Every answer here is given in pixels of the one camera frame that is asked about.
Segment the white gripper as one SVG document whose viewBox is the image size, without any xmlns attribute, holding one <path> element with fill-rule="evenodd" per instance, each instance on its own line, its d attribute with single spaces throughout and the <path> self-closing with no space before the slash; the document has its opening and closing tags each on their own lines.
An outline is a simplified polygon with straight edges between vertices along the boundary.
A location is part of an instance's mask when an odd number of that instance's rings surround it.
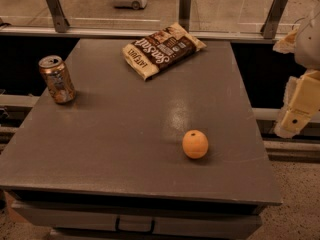
<svg viewBox="0 0 320 240">
<path fill-rule="evenodd" d="M 273 50 L 294 53 L 295 61 L 309 69 L 299 78 L 289 78 L 274 127 L 277 136 L 292 138 L 320 110 L 320 4 L 310 11 L 298 30 L 278 40 Z"/>
</svg>

